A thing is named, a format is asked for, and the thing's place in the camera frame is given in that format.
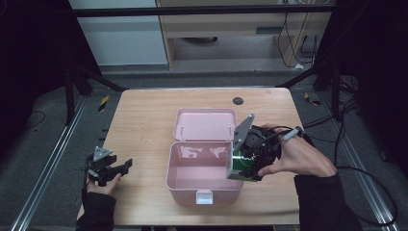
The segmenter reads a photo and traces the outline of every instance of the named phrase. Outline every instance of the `cable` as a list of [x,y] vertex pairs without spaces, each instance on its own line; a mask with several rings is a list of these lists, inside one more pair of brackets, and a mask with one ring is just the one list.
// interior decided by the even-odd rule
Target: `cable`
[[392,224],[395,223],[396,219],[398,218],[398,207],[397,207],[396,202],[395,202],[394,198],[392,197],[390,191],[387,190],[387,187],[385,187],[385,186],[381,183],[381,181],[378,180],[378,178],[376,178],[376,177],[373,176],[372,174],[370,174],[370,173],[368,173],[368,172],[366,172],[366,171],[364,171],[364,170],[361,170],[361,169],[359,169],[359,168],[357,168],[357,167],[344,167],[344,166],[340,166],[340,167],[337,167],[337,169],[356,170],[356,171],[359,171],[359,172],[364,173],[364,174],[366,174],[367,176],[371,177],[371,179],[372,179],[372,180],[384,191],[384,193],[390,198],[390,201],[391,201],[391,203],[393,204],[393,207],[394,207],[393,219],[390,220],[390,221],[388,221],[388,222],[386,222],[386,223],[380,223],[380,222],[377,222],[377,221],[372,221],[372,220],[363,218],[363,217],[357,215],[357,214],[353,211],[354,215],[355,215],[358,219],[360,219],[360,220],[362,220],[362,221],[364,221],[364,222],[366,222],[366,223],[368,223],[368,224],[377,226],[377,227],[389,226],[389,225],[392,225]]
[[362,173],[368,175],[369,177],[371,177],[371,179],[372,179],[378,186],[380,186],[380,188],[386,193],[386,195],[390,198],[390,201],[393,203],[393,207],[394,207],[394,209],[395,209],[395,215],[393,216],[393,219],[392,219],[391,221],[389,221],[389,222],[386,222],[386,223],[379,223],[379,222],[372,221],[372,220],[369,220],[369,219],[366,219],[366,218],[362,218],[361,216],[357,215],[354,211],[353,211],[353,213],[355,214],[355,216],[356,216],[358,219],[360,219],[360,220],[362,220],[363,222],[366,222],[366,223],[368,223],[368,224],[371,224],[371,225],[374,225],[374,226],[377,226],[377,227],[388,226],[388,225],[393,224],[393,223],[396,221],[396,219],[397,219],[397,217],[398,217],[398,209],[397,209],[397,206],[396,206],[396,203],[395,203],[393,197],[391,196],[391,193],[387,190],[387,188],[386,188],[376,177],[374,177],[373,175],[371,175],[370,173],[368,173],[368,172],[366,172],[366,171],[364,171],[364,170],[362,170],[362,169],[359,169],[359,168],[357,168],[357,167],[343,167],[343,166],[338,167],[338,166],[337,166],[339,143],[340,143],[340,140],[343,138],[343,136],[344,136],[344,134],[345,134],[344,115],[345,115],[345,113],[349,112],[350,110],[353,110],[353,109],[356,108],[356,102],[353,102],[353,103],[351,103],[350,105],[347,106],[347,103],[349,103],[349,102],[351,102],[351,101],[353,101],[353,100],[354,100],[354,99],[350,99],[350,100],[348,100],[347,102],[345,102],[345,103],[344,103],[344,108],[342,109],[342,112],[340,113],[340,131],[339,131],[338,137],[337,137],[337,139],[336,139],[336,144],[335,144],[334,166],[335,166],[337,169],[352,169],[352,170],[357,170],[357,171],[359,171],[359,172],[362,172]]
[[39,126],[39,125],[45,120],[45,112],[42,112],[42,111],[33,111],[33,114],[34,114],[34,113],[40,113],[40,114],[42,114],[42,119],[41,119],[38,123],[36,123],[36,124],[34,124],[34,125],[31,125],[31,126],[24,127],[23,129],[30,129],[30,128],[37,127],[37,126]]
[[2,14],[4,14],[5,12],[6,12],[6,10],[7,10],[7,2],[6,2],[7,0],[3,0],[3,3],[4,3],[4,9],[3,9],[3,11],[2,12],[0,12],[0,15],[2,15]]
[[316,137],[312,137],[312,136],[309,136],[311,139],[315,139],[315,140],[318,140],[318,141],[326,141],[326,142],[336,142],[336,141],[328,141],[328,140],[324,140],[324,139],[320,139],[320,138],[316,138]]
[[290,37],[290,35],[289,35],[289,30],[288,30],[288,13],[285,13],[285,20],[284,20],[284,22],[283,22],[282,30],[281,30],[281,32],[279,33],[279,36],[278,36],[278,50],[279,50],[279,53],[280,53],[280,55],[281,55],[281,57],[282,57],[282,60],[283,60],[283,63],[285,64],[285,66],[286,66],[286,67],[294,67],[294,66],[291,66],[291,65],[286,64],[285,59],[283,59],[282,50],[280,49],[280,37],[281,37],[282,32],[283,32],[284,29],[286,29],[286,34],[287,34],[287,36],[288,36],[289,44],[291,45],[293,57],[299,62],[299,64],[310,64],[312,61],[310,61],[310,62],[300,61],[300,60],[296,57],[296,55],[295,55],[295,53],[294,53],[293,43],[292,43],[291,37]]

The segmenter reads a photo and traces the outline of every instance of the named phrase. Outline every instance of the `metal bracket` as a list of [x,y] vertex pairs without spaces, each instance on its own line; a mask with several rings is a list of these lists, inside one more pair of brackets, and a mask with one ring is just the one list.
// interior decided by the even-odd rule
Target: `metal bracket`
[[254,114],[250,114],[248,118],[246,118],[234,131],[234,142],[233,148],[234,150],[240,149],[241,145],[246,139],[248,135],[249,129],[252,126],[252,122],[255,119]]

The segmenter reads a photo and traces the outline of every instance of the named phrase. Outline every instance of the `pink plastic box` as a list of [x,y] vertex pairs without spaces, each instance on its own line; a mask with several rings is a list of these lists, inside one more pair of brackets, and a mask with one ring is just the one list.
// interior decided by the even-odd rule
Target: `pink plastic box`
[[181,109],[170,148],[166,184],[180,204],[232,204],[243,181],[226,178],[237,127],[232,109]]

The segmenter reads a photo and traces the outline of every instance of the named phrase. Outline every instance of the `floor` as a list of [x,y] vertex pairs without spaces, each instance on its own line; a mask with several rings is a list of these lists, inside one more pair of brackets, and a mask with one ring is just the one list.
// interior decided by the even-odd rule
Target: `floor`
[[[313,47],[312,39],[306,40],[303,55],[308,56]],[[171,70],[144,70],[136,74],[107,74],[106,78],[132,89],[140,88],[201,88],[201,87],[272,87],[282,84],[302,70],[286,67],[272,37],[259,38],[218,38],[208,42],[207,38],[196,40],[179,39],[175,53],[174,67]],[[350,83],[352,78],[345,78]],[[330,90],[314,92],[311,88],[314,77],[302,81],[291,89],[293,101],[298,109],[303,125],[330,115]],[[102,146],[107,129],[115,113],[120,92],[114,92],[105,86],[90,81],[93,93],[90,97],[76,96],[76,104],[85,107],[78,118],[72,133],[68,133],[68,143],[60,144],[64,133],[66,110],[64,89],[57,89],[40,97],[35,111],[27,122],[27,129],[22,131],[10,150],[12,158],[2,163],[0,168],[0,230],[10,230],[18,216],[29,220],[27,230],[72,230],[78,209],[81,205],[80,188],[82,183],[83,160],[95,146]],[[305,99],[308,91],[310,98],[321,102],[316,106]],[[97,109],[102,97],[110,96],[109,103],[101,113]],[[351,95],[343,93],[343,102]],[[374,173],[395,197],[399,209],[396,225],[379,228],[365,224],[365,230],[408,230],[408,180],[402,176],[393,163],[381,161],[379,147],[358,111],[351,111],[344,117],[346,136],[339,147],[340,164],[362,163],[369,172]],[[333,159],[334,144],[339,123],[328,121],[320,126],[307,129],[315,137],[317,147],[330,159]],[[56,153],[61,155],[50,159]],[[44,187],[38,186],[38,179],[48,169],[49,178]],[[357,214],[376,220],[383,215],[393,213],[393,206],[385,194],[380,195],[364,190],[364,176],[343,171],[344,193],[350,207]],[[39,197],[32,203],[31,213],[21,214],[24,205],[30,205],[33,189],[38,189]],[[389,211],[378,211],[376,206],[385,203]],[[138,227],[117,227],[118,230],[138,230]],[[294,230],[293,225],[278,226],[278,231]]]

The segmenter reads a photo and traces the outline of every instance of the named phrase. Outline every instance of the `metal rail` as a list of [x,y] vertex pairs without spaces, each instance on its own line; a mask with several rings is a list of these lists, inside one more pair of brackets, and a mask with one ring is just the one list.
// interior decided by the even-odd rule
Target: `metal rail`
[[114,17],[186,14],[229,14],[229,13],[327,13],[351,9],[355,5],[249,5],[249,6],[202,6],[202,7],[160,7],[121,9],[81,9],[72,11],[45,10],[52,16]]
[[45,193],[45,190],[48,187],[48,184],[51,180],[51,177],[60,161],[61,157],[64,154],[65,148],[69,142],[69,139],[72,136],[73,131],[81,117],[81,114],[84,110],[84,106],[87,102],[87,96],[81,96],[76,108],[76,115],[72,119],[72,122],[65,126],[63,133],[60,136],[54,150],[48,159],[47,164],[44,167],[44,170],[41,173],[36,185],[34,186],[30,196],[28,197],[26,203],[24,204],[23,209],[18,214],[12,225],[12,231],[24,231],[27,229],[31,218],[33,217],[34,212],[37,209],[39,202],[42,199],[42,196]]
[[[319,98],[321,99],[322,105],[325,107],[327,113],[331,115],[331,109],[329,108],[329,99],[323,93],[318,93]],[[332,119],[333,126],[335,127],[337,132],[340,132],[339,123],[336,119]],[[348,138],[347,134],[344,134],[344,138],[342,139],[342,144],[345,152],[345,156],[350,162],[352,167],[357,167],[361,170],[366,170],[363,165],[363,162],[357,155],[356,150],[353,147],[352,142]],[[389,222],[393,219],[393,215],[390,212],[384,198],[381,195],[380,190],[376,187],[373,180],[365,174],[360,172],[356,173],[356,177],[358,182],[360,183],[361,189],[363,190],[364,195],[366,196],[367,201],[369,202],[377,220],[381,223]],[[399,228],[396,223],[382,227],[384,231],[399,231]]]

